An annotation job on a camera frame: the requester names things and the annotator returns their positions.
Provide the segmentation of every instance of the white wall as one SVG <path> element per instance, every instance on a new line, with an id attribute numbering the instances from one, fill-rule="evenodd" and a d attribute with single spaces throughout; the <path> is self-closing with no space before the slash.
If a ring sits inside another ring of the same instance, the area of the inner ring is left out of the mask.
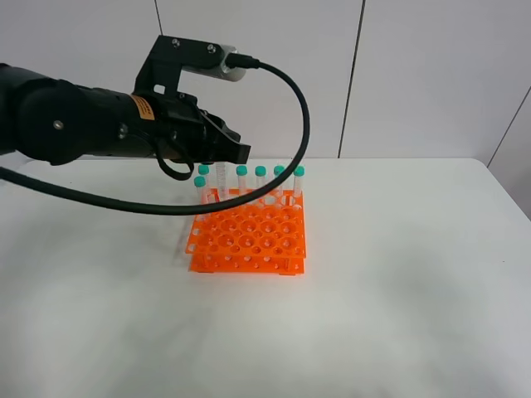
<path id="1" fill-rule="evenodd" d="M 528 95 L 489 170 L 531 218 L 531 96 Z"/>
<path id="2" fill-rule="evenodd" d="M 337 157 L 361 0 L 158 0 L 165 35 L 231 44 L 285 71 L 312 120 L 309 157 Z M 290 157 L 300 108 L 278 78 L 250 70 L 238 83 L 188 74 L 181 90 L 221 116 L 253 157 Z"/>
<path id="3" fill-rule="evenodd" d="M 368 0 L 342 157 L 487 163 L 531 81 L 529 0 Z"/>
<path id="4" fill-rule="evenodd" d="M 149 0 L 16 0 L 0 12 L 2 62 L 131 92 L 157 35 Z"/>

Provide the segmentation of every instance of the cable connector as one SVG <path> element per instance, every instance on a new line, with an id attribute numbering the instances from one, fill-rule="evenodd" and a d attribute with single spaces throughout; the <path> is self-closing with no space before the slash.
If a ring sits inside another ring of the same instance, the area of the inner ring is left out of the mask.
<path id="1" fill-rule="evenodd" d="M 225 65 L 229 68 L 258 69 L 260 68 L 260 64 L 260 60 L 252 56 L 245 56 L 234 52 L 229 54 L 225 59 Z"/>

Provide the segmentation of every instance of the test tube rack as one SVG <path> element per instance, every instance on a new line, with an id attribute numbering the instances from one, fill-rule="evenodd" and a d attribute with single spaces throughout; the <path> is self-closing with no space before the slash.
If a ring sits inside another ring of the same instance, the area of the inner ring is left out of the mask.
<path id="1" fill-rule="evenodd" d="M 212 189 L 217 199 L 217 189 Z M 231 197 L 239 194 L 230 189 Z M 259 201 L 195 216 L 186 252 L 190 270 L 203 273 L 304 273 L 306 239 L 303 195 L 270 194 Z"/>

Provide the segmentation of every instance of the black cable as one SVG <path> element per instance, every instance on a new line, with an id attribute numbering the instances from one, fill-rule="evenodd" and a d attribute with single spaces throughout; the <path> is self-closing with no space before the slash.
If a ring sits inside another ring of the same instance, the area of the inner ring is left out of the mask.
<path id="1" fill-rule="evenodd" d="M 306 103 L 306 99 L 304 98 L 304 95 L 302 94 L 302 91 L 300 91 L 300 88 L 297 86 L 297 84 L 286 73 L 275 68 L 274 66 L 262 63 L 255 58 L 241 54 L 230 54 L 226 59 L 226 64 L 229 67 L 268 70 L 273 75 L 280 77 L 289 87 L 291 87 L 300 102 L 300 108 L 302 110 L 303 116 L 303 129 L 302 140 L 300 142 L 299 149 L 285 170 L 277 178 L 271 182 L 268 182 L 263 187 L 259 187 L 255 191 L 247 193 L 241 197 L 235 197 L 234 199 L 220 201 L 218 203 L 191 206 L 161 206 L 147 203 L 121 201 L 119 199 L 112 199 L 109 197 L 93 195 L 91 193 L 79 192 L 73 189 L 59 187 L 57 185 L 50 184 L 49 182 L 36 180 L 35 178 L 24 176 L 23 174 L 14 172 L 13 170 L 8 170 L 4 167 L 0 167 L 0 178 L 13 184 L 20 185 L 21 187 L 32 189 L 33 191 L 46 193 L 47 195 L 68 199 L 70 201 L 78 201 L 79 203 L 104 207 L 106 209 L 128 211 L 131 213 L 154 214 L 160 216 L 190 216 L 194 214 L 213 213 L 236 206 L 241 206 L 245 203 L 258 199 L 259 197 L 263 197 L 288 179 L 291 173 L 297 168 L 304 156 L 304 153 L 306 152 L 309 143 L 308 104 Z"/>
<path id="2" fill-rule="evenodd" d="M 177 181 L 186 181 L 188 180 L 193 173 L 193 161 L 192 159 L 184 152 L 180 145 L 173 141 L 170 137 L 166 139 L 168 145 L 181 156 L 184 163 L 188 166 L 187 172 L 178 172 L 173 170 L 167 163 L 164 161 L 162 151 L 160 150 L 160 145 L 157 141 L 154 141 L 155 156 L 157 158 L 158 166 L 160 169 L 167 175 Z"/>

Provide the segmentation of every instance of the screw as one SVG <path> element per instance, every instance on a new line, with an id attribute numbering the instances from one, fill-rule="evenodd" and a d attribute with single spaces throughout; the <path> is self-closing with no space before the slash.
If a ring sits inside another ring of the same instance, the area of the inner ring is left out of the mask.
<path id="1" fill-rule="evenodd" d="M 127 128 L 127 126 L 123 123 L 120 123 L 119 129 L 118 129 L 118 138 L 124 139 L 127 136 L 128 131 L 129 129 Z"/>
<path id="2" fill-rule="evenodd" d="M 55 130 L 62 130 L 63 127 L 65 127 L 65 125 L 60 120 L 56 120 L 55 122 L 53 122 L 53 128 Z"/>

